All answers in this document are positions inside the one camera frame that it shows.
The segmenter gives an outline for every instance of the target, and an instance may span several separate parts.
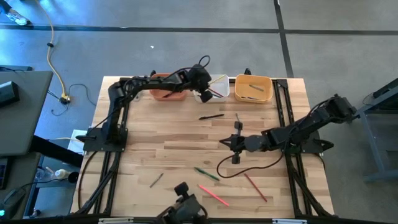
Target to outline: gray floor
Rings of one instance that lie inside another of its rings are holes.
[[[34,24],[47,24],[33,1],[9,2]],[[56,25],[277,28],[272,0],[43,0],[42,4]],[[280,0],[280,7],[286,29],[398,29],[397,1]],[[0,22],[9,23],[4,16]],[[50,35],[49,31],[0,29],[0,64],[49,70],[45,57]],[[305,79],[311,105],[338,93],[360,107],[366,95],[397,77],[397,41],[398,35],[287,35],[294,77]],[[235,76],[250,67],[259,75],[287,76],[279,34],[60,31],[55,43],[52,61],[65,84],[86,84],[93,100],[105,75],[141,75],[153,69],[171,72],[205,54],[211,55],[211,73]],[[55,77],[50,89],[60,94]],[[47,97],[36,130],[39,136],[70,136],[73,129],[91,124],[94,106],[87,102],[85,90],[73,87],[71,95],[71,108],[62,116],[51,114],[63,107]],[[363,182],[363,175],[376,167],[360,122],[331,124],[320,133],[335,143],[325,153],[325,162],[336,214],[398,223],[398,182]],[[62,201],[54,199],[46,205],[38,199],[37,207],[51,215],[66,214],[70,204]]]

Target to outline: wooden tabletop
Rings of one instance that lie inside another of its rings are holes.
[[[120,77],[104,77],[93,124],[106,117],[109,108],[108,87]],[[287,79],[294,118],[305,116],[309,110],[304,80]],[[116,183],[112,216],[155,217],[177,199],[174,187],[185,181],[198,201],[207,209],[209,217],[223,218],[288,218],[293,217],[292,199],[285,160],[261,170],[246,172],[266,196],[265,202],[243,175],[219,182],[194,171],[201,167],[217,175],[220,160],[232,155],[228,147],[218,141],[235,133],[235,113],[243,122],[243,136],[279,126],[275,97],[263,105],[244,103],[234,98],[234,85],[224,103],[197,103],[191,92],[185,101],[159,102],[143,91],[139,102],[131,103],[127,128],[129,136],[122,153]],[[225,114],[222,117],[198,120],[201,116]],[[243,152],[241,163],[226,161],[220,169],[224,175],[234,174],[252,166],[266,166],[278,159],[280,151]],[[81,198],[84,203],[98,185],[104,153],[99,152],[88,165],[84,175]],[[307,184],[324,208],[333,213],[323,165],[318,157],[303,154]],[[164,173],[153,188],[155,179]],[[204,192],[202,185],[229,203],[223,205]],[[300,208],[304,211],[302,193],[298,190]],[[77,210],[77,188],[71,212]]]

